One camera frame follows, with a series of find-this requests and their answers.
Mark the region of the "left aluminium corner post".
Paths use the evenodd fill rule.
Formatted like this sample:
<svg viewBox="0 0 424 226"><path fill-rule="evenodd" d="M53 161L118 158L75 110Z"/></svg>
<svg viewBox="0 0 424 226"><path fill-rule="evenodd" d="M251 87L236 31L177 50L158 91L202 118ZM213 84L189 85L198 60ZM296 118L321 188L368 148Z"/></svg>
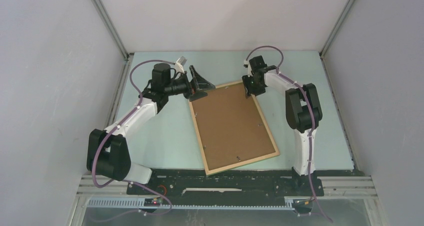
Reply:
<svg viewBox="0 0 424 226"><path fill-rule="evenodd" d="M107 9L104 5L104 3L102 2L102 0L91 0L101 21L103 22L106 30L108 31L108 33L110 34L113 42L115 43L115 45L118 48L118 51L120 52L121 56L124 58L124 60L128 60L130 53L127 51L127 49L124 46L124 43L121 39L121 37L119 36L119 33L116 29L116 27L114 26L114 23L111 19L111 17L109 16Z"/></svg>

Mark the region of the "right aluminium corner post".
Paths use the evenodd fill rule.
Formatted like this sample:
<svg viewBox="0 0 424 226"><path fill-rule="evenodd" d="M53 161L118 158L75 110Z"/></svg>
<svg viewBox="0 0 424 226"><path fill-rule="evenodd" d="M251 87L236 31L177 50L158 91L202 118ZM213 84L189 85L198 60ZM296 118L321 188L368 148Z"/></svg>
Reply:
<svg viewBox="0 0 424 226"><path fill-rule="evenodd" d="M347 0L345 6L343 7L339 17L337 18L328 38L326 39L319 55L321 59L324 59L326 57L326 54L328 53L329 49L331 48L334 40L336 39L341 27L343 26L343 23L345 22L346 18L348 17L350 11L352 10L355 2L357 0Z"/></svg>

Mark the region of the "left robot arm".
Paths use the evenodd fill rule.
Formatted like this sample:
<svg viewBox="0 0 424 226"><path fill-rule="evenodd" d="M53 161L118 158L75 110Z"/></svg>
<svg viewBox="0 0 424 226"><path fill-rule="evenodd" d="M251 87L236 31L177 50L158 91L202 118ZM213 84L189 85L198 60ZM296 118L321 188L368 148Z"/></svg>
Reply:
<svg viewBox="0 0 424 226"><path fill-rule="evenodd" d="M189 66L191 79L181 57L177 62L154 59L151 79L140 90L134 80L131 85L138 92L138 100L121 119L105 129L94 129L89 134L86 168L92 176L101 175L114 181L137 182L145 194L153 194L158 188L158 180L152 177L153 170L131 160L129 142L145 123L156 116L168 103L169 98L183 95L189 101L206 97L215 85L198 74L194 66Z"/></svg>

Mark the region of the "aluminium corner post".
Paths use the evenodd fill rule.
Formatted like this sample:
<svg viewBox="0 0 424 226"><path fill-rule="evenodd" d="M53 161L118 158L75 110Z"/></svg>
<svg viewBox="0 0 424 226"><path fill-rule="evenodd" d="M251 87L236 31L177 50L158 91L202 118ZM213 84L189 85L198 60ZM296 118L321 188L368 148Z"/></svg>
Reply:
<svg viewBox="0 0 424 226"><path fill-rule="evenodd" d="M347 0L345 6L343 7L339 17L337 18L328 38L326 39L319 55L321 59L324 59L326 57L326 54L328 53L329 49L331 48L334 40L336 39L341 27L343 26L343 23L345 22L346 18L348 17L350 11L352 10L355 2L357 0Z"/></svg>
<svg viewBox="0 0 424 226"><path fill-rule="evenodd" d="M111 17L109 16L107 9L104 5L104 3L102 2L102 0L91 0L101 21L103 22L106 30L108 31L108 33L110 34L113 42L115 43L115 45L118 48L118 51L120 52L121 56L124 58L124 60L128 60L130 53L127 51L127 49L124 46L124 43L121 39L121 37L119 36L119 33L116 29L116 27L114 26L114 23L111 19Z"/></svg>

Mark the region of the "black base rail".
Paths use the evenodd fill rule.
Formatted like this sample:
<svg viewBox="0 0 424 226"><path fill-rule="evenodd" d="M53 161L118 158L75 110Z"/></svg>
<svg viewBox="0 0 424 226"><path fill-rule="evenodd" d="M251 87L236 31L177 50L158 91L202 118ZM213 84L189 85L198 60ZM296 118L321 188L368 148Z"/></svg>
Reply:
<svg viewBox="0 0 424 226"><path fill-rule="evenodd" d="M324 196L322 181L298 184L293 170L228 170L206 175L199 169L154 169L146 185L172 204L284 206L285 199Z"/></svg>

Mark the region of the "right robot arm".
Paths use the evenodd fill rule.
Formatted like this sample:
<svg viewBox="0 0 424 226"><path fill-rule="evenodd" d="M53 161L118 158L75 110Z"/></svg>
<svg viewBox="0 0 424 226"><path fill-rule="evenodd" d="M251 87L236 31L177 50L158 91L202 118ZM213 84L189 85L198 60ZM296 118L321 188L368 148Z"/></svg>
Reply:
<svg viewBox="0 0 424 226"><path fill-rule="evenodd" d="M275 65L268 66L263 57L246 59L243 66L247 74L242 76L246 97L259 96L272 88L285 96L285 118L294 133L295 160L291 190L304 195L311 188L316 176L314 147L316 129L323 118L321 103L314 84L300 84L282 74Z"/></svg>

